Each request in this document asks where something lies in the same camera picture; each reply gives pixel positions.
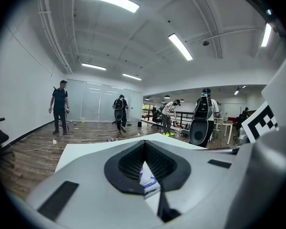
baseboard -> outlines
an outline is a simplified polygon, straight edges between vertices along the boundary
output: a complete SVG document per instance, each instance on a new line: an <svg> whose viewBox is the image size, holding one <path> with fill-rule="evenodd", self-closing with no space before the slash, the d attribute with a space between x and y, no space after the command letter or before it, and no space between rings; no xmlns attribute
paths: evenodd
<svg viewBox="0 0 286 229"><path fill-rule="evenodd" d="M14 145L16 142L18 142L18 141L20 141L20 140L26 138L27 136L31 135L32 133L34 133L34 132L36 132L36 131L38 131L38 130L44 128L45 126L47 126L47 125L49 125L49 124L51 124L51 123L53 123L53 122L54 122L54 121L52 120L52 121L50 121L50 122L48 122L48 123L46 123L46 124L44 124L44 125L41 125L41 126L35 128L35 129L33 129L33 130L27 132L26 134L23 134L22 136L16 138L15 140L11 141L10 143L6 144L6 145L4 146L4 148L9 147L10 145Z"/></svg>

sneaker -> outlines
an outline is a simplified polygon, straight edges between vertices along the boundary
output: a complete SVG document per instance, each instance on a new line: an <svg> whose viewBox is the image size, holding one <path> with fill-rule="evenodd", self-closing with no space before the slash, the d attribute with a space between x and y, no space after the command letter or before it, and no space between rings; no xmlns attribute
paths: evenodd
<svg viewBox="0 0 286 229"><path fill-rule="evenodd" d="M122 130L123 132L126 132L124 126L121 126L121 130Z"/></svg>

white shirt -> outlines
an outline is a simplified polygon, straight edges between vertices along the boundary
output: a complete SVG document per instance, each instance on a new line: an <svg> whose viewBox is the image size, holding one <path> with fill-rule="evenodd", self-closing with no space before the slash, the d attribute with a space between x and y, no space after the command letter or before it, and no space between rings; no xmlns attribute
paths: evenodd
<svg viewBox="0 0 286 229"><path fill-rule="evenodd" d="M168 102L166 106L164 106L163 110L162 110L162 114L168 114L169 112L171 112L172 110L174 110L176 108L175 105L173 105L174 102Z"/></svg>
<svg viewBox="0 0 286 229"><path fill-rule="evenodd" d="M211 102L212 102L211 109L212 109L213 114L211 115L210 118L207 119L208 121L214 121L214 114L219 113L219 108L218 108L218 104L217 104L216 100L211 99Z"/></svg>

t-shirt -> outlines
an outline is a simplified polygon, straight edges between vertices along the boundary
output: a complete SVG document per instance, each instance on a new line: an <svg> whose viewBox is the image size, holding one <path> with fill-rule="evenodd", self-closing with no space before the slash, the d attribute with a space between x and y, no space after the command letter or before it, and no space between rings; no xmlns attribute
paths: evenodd
<svg viewBox="0 0 286 229"><path fill-rule="evenodd" d="M174 110L174 109L176 108L176 106L173 105L173 103L174 103L174 102L168 102L168 103L167 103L166 106L167 106L168 113L171 112L172 110ZM166 107L166 106L164 106L164 108L163 108L163 110L162 110L162 114L165 114L165 115L167 114L167 112L165 112L165 107Z"/></svg>
<svg viewBox="0 0 286 229"><path fill-rule="evenodd" d="M123 115L124 115L124 114L126 114L125 107L127 106L127 102L126 102L125 99L122 99L122 101L123 101L123 108L122 108L122 110L123 110Z"/></svg>
<svg viewBox="0 0 286 229"><path fill-rule="evenodd" d="M55 97L55 101L54 101L54 108L65 108L65 98L68 97L68 92L65 91L64 89L57 89L54 90L53 97Z"/></svg>
<svg viewBox="0 0 286 229"><path fill-rule="evenodd" d="M213 114L210 116L210 118L207 119L207 121L214 121L215 113L219 113L219 108L218 108L217 102L214 99L211 99L211 102L212 102L211 109L212 109Z"/></svg>

wooden floor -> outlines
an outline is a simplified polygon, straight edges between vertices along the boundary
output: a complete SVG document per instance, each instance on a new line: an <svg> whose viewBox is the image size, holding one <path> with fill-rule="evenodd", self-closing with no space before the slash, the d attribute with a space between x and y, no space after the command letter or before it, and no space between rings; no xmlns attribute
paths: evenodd
<svg viewBox="0 0 286 229"><path fill-rule="evenodd" d="M124 136L121 136L116 129L116 125L112 125L111 123L77 122L76 125L69 123L69 128L74 133L62 136L62 130L60 130L61 133L59 135L53 136L54 124L50 124L14 144L13 147L17 150L32 150L50 146L54 138L62 136L54 146L30 152L18 152L14 150L15 157L6 156L15 165L14 168L11 168L8 164L0 162L0 179L6 189L25 199L40 182L54 173L67 144L102 143L111 137L115 139L118 136L120 140L125 140L136 137L138 132L141 135L161 132L156 126L151 128L151 124L144 122L142 122L142 128L137 127L137 123L127 126L127 133ZM227 145L228 133L224 137L224 129L222 132L216 132L213 134L214 138L208 144L207 148L233 146L232 137L235 134L236 130L233 130L230 145ZM188 142L188 137L181 137L179 140Z"/></svg>

